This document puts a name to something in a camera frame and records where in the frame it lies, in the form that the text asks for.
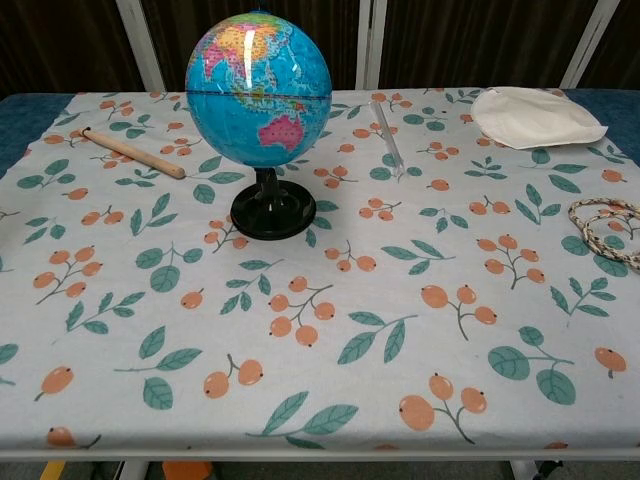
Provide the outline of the blue world globe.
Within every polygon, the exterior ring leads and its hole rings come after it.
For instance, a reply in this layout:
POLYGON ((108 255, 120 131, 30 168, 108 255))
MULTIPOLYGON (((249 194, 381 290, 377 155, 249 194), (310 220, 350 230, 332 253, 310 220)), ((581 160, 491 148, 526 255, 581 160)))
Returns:
POLYGON ((265 11, 226 18, 194 48, 185 92, 201 137, 255 172, 255 183, 231 205, 236 229, 265 241, 305 230, 316 202, 276 170, 310 150, 329 120, 332 82, 313 40, 265 11))

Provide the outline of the floral fruit print tablecloth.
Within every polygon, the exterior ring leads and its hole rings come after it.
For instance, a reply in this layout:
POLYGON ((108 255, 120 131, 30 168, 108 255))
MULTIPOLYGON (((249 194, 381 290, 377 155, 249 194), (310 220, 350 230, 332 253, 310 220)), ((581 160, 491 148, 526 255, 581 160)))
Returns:
POLYGON ((640 203, 640 167, 504 147, 473 97, 336 94, 277 171, 316 217, 264 242, 229 217, 252 170, 183 95, 75 96, 0 177, 0 458, 640 448, 640 275, 567 214, 640 203))

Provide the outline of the clear plastic tube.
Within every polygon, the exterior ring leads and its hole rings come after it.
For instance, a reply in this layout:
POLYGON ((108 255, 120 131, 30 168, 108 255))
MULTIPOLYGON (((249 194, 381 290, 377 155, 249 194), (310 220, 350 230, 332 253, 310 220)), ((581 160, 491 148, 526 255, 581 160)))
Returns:
POLYGON ((404 161, 399 153, 391 128, 386 120, 384 111, 379 102, 373 100, 369 102, 370 108, 376 118, 377 123, 380 126, 382 132, 382 138, 386 144, 388 153, 394 160, 394 168, 397 178, 400 178, 405 173, 404 161))

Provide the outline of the wooden rolling pin stick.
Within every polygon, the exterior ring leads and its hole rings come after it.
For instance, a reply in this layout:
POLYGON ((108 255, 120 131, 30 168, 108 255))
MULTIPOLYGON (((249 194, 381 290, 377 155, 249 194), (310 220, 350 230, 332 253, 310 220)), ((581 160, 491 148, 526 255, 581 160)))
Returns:
POLYGON ((172 178, 183 179, 186 177, 186 172, 182 167, 161 159, 157 156, 154 156, 150 153, 139 150, 128 144, 117 141, 109 136, 97 133, 90 127, 85 127, 84 129, 82 129, 81 135, 102 147, 117 151, 172 178))

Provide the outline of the white folded cloth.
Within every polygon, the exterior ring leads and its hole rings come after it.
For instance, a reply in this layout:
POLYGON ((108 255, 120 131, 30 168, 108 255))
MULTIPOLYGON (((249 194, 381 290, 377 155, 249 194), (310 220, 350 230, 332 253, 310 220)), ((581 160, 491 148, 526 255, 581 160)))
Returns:
POLYGON ((516 150, 589 144, 608 131, 572 100, 531 88, 491 88, 476 98, 471 116, 484 134, 516 150))

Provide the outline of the orange object under table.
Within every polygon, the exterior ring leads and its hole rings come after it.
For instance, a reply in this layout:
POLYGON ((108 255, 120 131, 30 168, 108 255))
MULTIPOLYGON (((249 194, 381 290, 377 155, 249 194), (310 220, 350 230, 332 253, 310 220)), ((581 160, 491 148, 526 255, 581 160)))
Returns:
POLYGON ((165 480, 208 480, 213 473, 213 464, 202 461, 164 461, 162 470, 165 480))

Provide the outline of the white table leg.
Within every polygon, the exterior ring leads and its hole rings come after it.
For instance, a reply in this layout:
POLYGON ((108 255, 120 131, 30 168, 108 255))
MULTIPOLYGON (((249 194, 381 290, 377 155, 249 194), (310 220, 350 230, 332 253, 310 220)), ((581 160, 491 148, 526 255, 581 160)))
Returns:
POLYGON ((509 466, 514 480, 540 480, 538 465, 534 460, 511 460, 509 466))
POLYGON ((145 480, 149 463, 142 460, 127 460, 118 467, 115 480, 145 480))

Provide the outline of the white screen frame post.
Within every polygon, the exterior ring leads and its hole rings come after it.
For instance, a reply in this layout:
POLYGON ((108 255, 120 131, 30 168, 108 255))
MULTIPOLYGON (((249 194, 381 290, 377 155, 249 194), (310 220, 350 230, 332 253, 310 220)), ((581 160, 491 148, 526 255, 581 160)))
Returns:
POLYGON ((356 90, 379 87, 387 0, 359 0, 356 90))
POLYGON ((560 82, 560 89, 577 88, 620 0, 597 0, 560 82))
POLYGON ((115 0, 145 89, 166 90, 141 0, 115 0))

